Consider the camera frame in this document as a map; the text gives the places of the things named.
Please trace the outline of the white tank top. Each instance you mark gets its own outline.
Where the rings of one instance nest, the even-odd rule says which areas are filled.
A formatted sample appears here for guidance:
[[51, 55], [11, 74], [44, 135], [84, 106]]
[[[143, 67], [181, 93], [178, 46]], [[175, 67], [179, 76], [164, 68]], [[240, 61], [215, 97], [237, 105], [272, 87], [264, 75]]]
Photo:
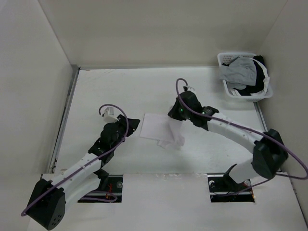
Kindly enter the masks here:
[[155, 140], [164, 149], [180, 149], [185, 144], [181, 133], [183, 122], [163, 114], [145, 113], [140, 137]]

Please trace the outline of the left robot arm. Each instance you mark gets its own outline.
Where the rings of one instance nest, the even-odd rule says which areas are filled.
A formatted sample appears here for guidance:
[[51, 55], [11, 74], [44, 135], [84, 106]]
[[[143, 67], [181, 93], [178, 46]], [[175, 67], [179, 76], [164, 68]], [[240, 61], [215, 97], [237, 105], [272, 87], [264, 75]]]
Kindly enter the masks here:
[[115, 122], [105, 124], [100, 137], [76, 164], [51, 180], [41, 178], [36, 183], [22, 216], [31, 217], [50, 231], [59, 225], [72, 204], [93, 190], [106, 190], [108, 173], [103, 166], [139, 123], [139, 119], [119, 115]]

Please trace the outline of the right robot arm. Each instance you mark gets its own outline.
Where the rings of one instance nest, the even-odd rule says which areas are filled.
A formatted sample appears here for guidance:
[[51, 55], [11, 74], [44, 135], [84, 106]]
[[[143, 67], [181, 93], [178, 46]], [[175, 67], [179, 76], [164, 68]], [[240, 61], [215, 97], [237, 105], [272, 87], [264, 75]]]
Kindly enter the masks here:
[[288, 154], [277, 143], [282, 143], [279, 133], [273, 129], [255, 134], [231, 125], [228, 119], [218, 109], [202, 106], [196, 95], [191, 91], [180, 94], [175, 104], [168, 112], [174, 120], [189, 120], [196, 127], [202, 128], [228, 138], [241, 145], [252, 154], [252, 158], [234, 164], [224, 174], [223, 185], [228, 190], [235, 190], [245, 180], [261, 176], [272, 179]]

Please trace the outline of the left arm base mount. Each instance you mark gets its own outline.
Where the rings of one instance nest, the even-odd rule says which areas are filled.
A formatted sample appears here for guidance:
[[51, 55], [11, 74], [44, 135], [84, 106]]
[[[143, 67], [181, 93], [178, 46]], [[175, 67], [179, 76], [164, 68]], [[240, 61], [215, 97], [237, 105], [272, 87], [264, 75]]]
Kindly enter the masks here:
[[103, 169], [95, 172], [100, 179], [97, 189], [83, 196], [78, 203], [121, 203], [123, 175], [110, 175]]

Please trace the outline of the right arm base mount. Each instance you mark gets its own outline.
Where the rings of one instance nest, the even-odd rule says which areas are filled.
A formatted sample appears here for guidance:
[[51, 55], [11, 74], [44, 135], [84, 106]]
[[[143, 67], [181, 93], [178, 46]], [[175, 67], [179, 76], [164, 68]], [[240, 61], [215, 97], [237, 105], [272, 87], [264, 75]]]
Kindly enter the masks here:
[[246, 180], [242, 183], [236, 183], [230, 176], [234, 164], [225, 173], [215, 173], [207, 176], [210, 201], [212, 203], [254, 203], [253, 190], [246, 188], [251, 186], [251, 181]]

